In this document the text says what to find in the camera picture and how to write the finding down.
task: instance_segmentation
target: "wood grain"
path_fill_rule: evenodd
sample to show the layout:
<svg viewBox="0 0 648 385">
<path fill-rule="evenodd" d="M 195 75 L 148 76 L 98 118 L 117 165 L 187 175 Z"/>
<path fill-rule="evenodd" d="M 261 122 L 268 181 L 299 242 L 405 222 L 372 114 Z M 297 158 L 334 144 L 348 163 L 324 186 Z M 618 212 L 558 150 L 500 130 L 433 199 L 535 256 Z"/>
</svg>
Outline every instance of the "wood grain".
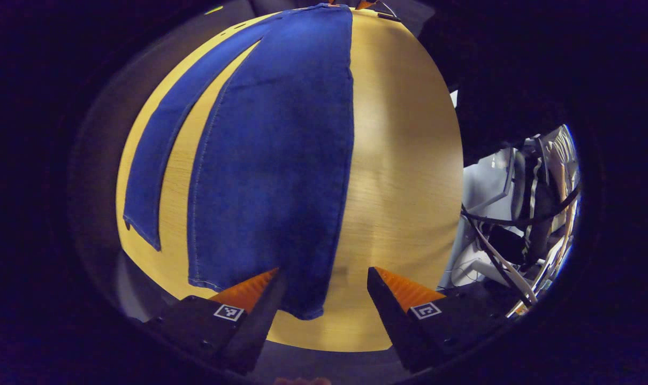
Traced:
<svg viewBox="0 0 648 385">
<path fill-rule="evenodd" d="M 157 252 L 121 215 L 128 170 L 150 115 L 175 81 L 231 27 L 185 58 L 150 95 L 133 124 L 118 174 L 116 210 L 121 246 L 177 298 L 211 297 L 188 283 L 186 238 L 190 176 L 204 123 L 241 54 L 202 94 L 174 144 L 162 184 Z M 324 315 L 300 321 L 278 312 L 268 339 L 328 351 L 387 349 L 390 340 L 366 291 L 369 266 L 381 266 L 427 287 L 445 269 L 459 220 L 462 152 L 458 122 L 444 81 L 412 34 L 369 10 L 353 11 L 355 144 L 343 225 Z"/>
</svg>

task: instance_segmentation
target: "cable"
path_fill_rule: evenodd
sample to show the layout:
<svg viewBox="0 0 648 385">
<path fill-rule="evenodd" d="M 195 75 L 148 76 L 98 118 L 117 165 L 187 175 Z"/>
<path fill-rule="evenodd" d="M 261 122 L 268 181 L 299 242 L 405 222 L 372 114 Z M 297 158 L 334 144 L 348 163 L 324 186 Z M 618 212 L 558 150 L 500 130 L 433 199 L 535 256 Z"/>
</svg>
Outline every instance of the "cable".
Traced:
<svg viewBox="0 0 648 385">
<path fill-rule="evenodd" d="M 450 284 L 451 284 L 452 286 L 454 286 L 454 287 L 458 287 L 458 285 L 455 285 L 455 284 L 454 284 L 454 281 L 453 281 L 453 278 L 452 278 L 452 272 L 453 272 L 453 271 L 456 271 L 456 270 L 461 270 L 461 272 L 464 273 L 464 276 L 467 277 L 467 278 L 468 278 L 469 280 L 471 280 L 472 282 L 477 282 L 477 281 L 478 281 L 478 276 L 480 275 L 480 273 L 478 273 L 478 271 L 476 271 L 476 278 L 473 279 L 473 278 L 469 277 L 468 273 L 466 273 L 466 270 L 464 270 L 464 268 L 462 267 L 462 266 L 464 266 L 464 265 L 467 265 L 467 264 L 473 263 L 473 261 L 475 261 L 475 260 L 478 260 L 478 258 L 474 258 L 474 259 L 471 259 L 471 260 L 468 260 L 468 261 L 463 261 L 463 262 L 460 263 L 459 265 L 453 266 L 453 268 L 451 268 L 450 270 L 446 270 L 446 271 L 444 272 L 444 273 L 450 273 Z"/>
<path fill-rule="evenodd" d="M 396 15 L 395 12 L 393 12 L 393 10 L 390 9 L 390 7 L 386 3 L 384 3 L 384 2 L 380 2 L 380 3 L 383 4 L 383 6 L 386 7 L 390 11 L 390 13 L 393 14 L 393 17 L 395 17 L 395 19 L 398 18 L 398 15 Z"/>
<path fill-rule="evenodd" d="M 490 225 L 528 227 L 530 225 L 536 225 L 536 224 L 539 224 L 540 222 L 547 221 L 548 219 L 554 218 L 557 215 L 559 215 L 559 213 L 564 211 L 564 209 L 566 207 L 568 207 L 568 205 L 570 205 L 571 202 L 573 202 L 574 199 L 576 199 L 576 197 L 578 196 L 578 193 L 580 191 L 580 188 L 581 188 L 581 184 L 578 183 L 576 188 L 574 188 L 574 190 L 571 191 L 571 193 L 568 195 L 568 197 L 566 197 L 566 199 L 564 199 L 561 202 L 561 204 L 556 205 L 556 207 L 554 207 L 554 209 L 552 210 L 551 213 L 549 213 L 547 215 L 543 215 L 542 217 L 537 217 L 537 218 L 533 217 L 533 218 L 530 218 L 530 219 L 520 219 L 520 220 L 517 220 L 517 221 L 505 221 L 504 219 L 493 219 L 493 218 L 480 217 L 478 215 L 470 214 L 470 212 L 466 211 L 466 208 L 464 207 L 464 205 L 462 205 L 462 207 L 461 207 L 461 214 L 464 217 L 466 217 L 467 219 L 474 219 L 475 221 L 484 222 L 485 224 L 490 224 Z"/>
<path fill-rule="evenodd" d="M 497 269 L 498 273 L 500 273 L 500 275 L 502 275 L 502 278 L 504 278 L 505 281 L 507 281 L 507 285 L 509 285 L 509 287 L 512 288 L 512 290 L 516 290 L 516 292 L 519 294 L 519 297 L 520 297 L 520 299 L 521 299 L 521 302 L 523 302 L 527 307 L 531 307 L 531 305 L 532 305 L 531 300 L 529 300 L 528 298 L 526 298 L 526 295 L 523 293 L 523 291 L 521 290 L 521 288 L 519 288 L 519 286 L 517 286 L 517 285 L 514 284 L 514 281 L 512 281 L 512 278 L 509 276 L 509 274 L 505 273 L 505 269 L 502 267 L 502 265 L 500 265 L 500 263 L 498 263 L 497 259 L 495 259 L 495 257 L 493 256 L 493 253 L 492 253 L 492 251 L 494 251 L 493 246 L 492 246 L 490 243 L 488 243 L 488 242 L 486 241 L 485 236 L 483 236 L 483 233 L 481 233 L 481 232 L 478 230 L 478 227 L 476 227 L 476 225 L 475 225 L 474 222 L 471 220 L 471 218 L 466 217 L 466 219 L 467 219 L 467 221 L 469 221 L 469 224 L 471 225 L 471 227 L 473 227 L 473 229 L 476 230 L 476 234 L 478 234 L 478 236 L 481 237 L 481 241 L 485 241 L 485 242 L 484 242 L 484 243 L 486 244 L 486 247 L 485 247 L 485 249 L 484 249 L 485 254 L 488 256 L 488 258 L 490 258 L 490 262 L 493 264 L 493 266 L 495 266 L 495 268 Z"/>
<path fill-rule="evenodd" d="M 492 244 L 490 244 L 490 242 L 488 242 L 488 240 L 485 239 L 485 236 L 483 235 L 481 230 L 479 230 L 477 227 L 475 227 L 475 229 L 476 229 L 476 234 L 478 234 L 478 236 L 481 237 L 481 241 L 485 243 L 485 246 L 488 249 L 490 249 L 490 251 L 492 251 L 495 257 L 500 261 L 500 263 L 502 263 L 502 265 L 504 265 L 512 274 L 513 280 L 516 281 L 516 283 L 518 283 L 516 286 L 519 288 L 519 290 L 521 290 L 522 292 L 525 291 L 526 294 L 529 295 L 529 299 L 531 303 L 535 304 L 537 302 L 536 293 L 533 292 L 531 286 L 524 280 L 521 274 L 519 274 L 519 272 L 515 270 L 514 267 L 510 263 L 508 263 L 508 261 L 505 260 L 505 258 L 503 258 L 500 255 L 500 253 L 497 252 L 497 250 L 495 250 Z"/>
</svg>

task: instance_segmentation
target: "black cable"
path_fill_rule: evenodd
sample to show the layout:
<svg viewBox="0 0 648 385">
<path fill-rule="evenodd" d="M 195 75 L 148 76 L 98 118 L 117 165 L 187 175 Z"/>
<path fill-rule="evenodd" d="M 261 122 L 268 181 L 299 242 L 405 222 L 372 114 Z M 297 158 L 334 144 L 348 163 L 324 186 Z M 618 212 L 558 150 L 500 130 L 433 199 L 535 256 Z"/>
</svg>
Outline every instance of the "black cable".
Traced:
<svg viewBox="0 0 648 385">
<path fill-rule="evenodd" d="M 451 268 L 450 270 L 446 271 L 446 273 L 450 273 L 450 284 L 451 284 L 453 287 L 458 287 L 458 285 L 455 285 L 455 284 L 454 284 L 454 281 L 453 281 L 453 279 L 452 279 L 452 273 L 453 273 L 455 270 L 461 270 L 461 272 L 464 273 L 464 276 L 467 277 L 469 280 L 471 280 L 471 282 L 477 282 L 477 281 L 478 281 L 478 274 L 479 274 L 478 271 L 476 271 L 476 278 L 473 279 L 473 278 L 469 277 L 468 273 L 466 273 L 466 270 L 464 270 L 464 268 L 462 267 L 462 266 L 466 265 L 467 263 L 473 263 L 473 261 L 475 261 L 475 260 L 463 261 L 462 263 L 460 263 L 460 264 L 457 265 L 456 267 L 453 266 L 453 268 Z"/>
<path fill-rule="evenodd" d="M 464 207 L 463 204 L 461 205 L 461 209 L 463 211 L 466 211 L 466 208 Z M 476 229 L 476 225 L 474 224 L 473 220 L 471 220 L 471 218 L 467 217 L 466 220 L 469 221 L 469 224 L 471 225 L 471 227 Z M 476 235 L 478 236 L 478 238 L 481 237 L 481 234 L 479 232 L 476 232 Z M 490 251 L 490 249 L 488 249 L 487 247 L 483 247 L 483 251 L 485 251 L 485 255 L 487 255 L 488 258 L 490 258 L 490 261 L 495 266 L 498 273 L 500 273 L 500 275 L 502 275 L 502 278 L 505 279 L 505 281 L 507 282 L 509 287 L 512 290 L 515 290 L 517 292 L 517 294 L 519 294 L 519 298 L 521 299 L 521 302 L 523 302 L 524 305 L 526 305 L 526 307 L 531 307 L 531 300 L 529 300 L 526 297 L 526 295 L 519 289 L 519 287 L 517 287 L 517 285 L 514 284 L 514 281 L 512 281 L 512 278 L 509 277 L 509 274 L 505 273 L 505 269 L 502 268 L 502 265 L 500 265 L 499 261 L 497 261 L 497 259 L 495 259 L 495 256 L 492 255 L 492 251 Z"/>
<path fill-rule="evenodd" d="M 527 227 L 530 225 L 536 225 L 539 224 L 540 222 L 547 221 L 550 218 L 554 218 L 557 215 L 559 215 L 560 212 L 564 211 L 568 205 L 573 202 L 574 199 L 576 199 L 576 196 L 578 195 L 578 192 L 580 191 L 581 184 L 579 183 L 576 188 L 574 188 L 573 191 L 569 194 L 566 199 L 564 199 L 561 204 L 556 205 L 554 209 L 552 210 L 551 213 L 543 215 L 541 217 L 533 217 L 529 219 L 519 219 L 516 221 L 505 221 L 504 219 L 493 219 L 493 218 L 488 218 L 488 217 L 480 217 L 478 215 L 473 215 L 470 214 L 468 211 L 466 211 L 466 208 L 464 205 L 461 205 L 461 213 L 463 214 L 464 217 L 467 219 L 474 219 L 475 221 L 480 221 L 484 222 L 485 224 L 491 224 L 491 225 L 500 225 L 500 226 L 515 226 L 515 227 Z"/>
</svg>

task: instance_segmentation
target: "dark background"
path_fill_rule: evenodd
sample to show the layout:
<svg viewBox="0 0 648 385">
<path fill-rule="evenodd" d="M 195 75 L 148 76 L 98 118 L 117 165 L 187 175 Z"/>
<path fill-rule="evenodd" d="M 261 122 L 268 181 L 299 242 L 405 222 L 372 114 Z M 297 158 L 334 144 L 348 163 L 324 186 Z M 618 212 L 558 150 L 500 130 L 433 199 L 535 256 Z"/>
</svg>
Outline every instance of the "dark background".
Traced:
<svg viewBox="0 0 648 385">
<path fill-rule="evenodd" d="M 648 2 L 439 4 L 427 25 L 452 23 L 461 36 L 435 28 L 420 40 L 434 59 L 458 53 L 436 61 L 448 85 L 476 90 L 480 102 L 460 117 L 472 135 L 465 151 L 516 137 L 512 119 L 554 120 L 546 111 L 556 107 L 527 112 L 562 103 L 585 185 L 575 258 L 548 300 L 512 333 L 421 379 L 648 383 Z M 0 383 L 218 382 L 105 302 L 73 254 L 59 201 L 62 162 L 103 83 L 214 5 L 0 2 Z M 239 21 L 218 21 L 218 32 Z"/>
</svg>

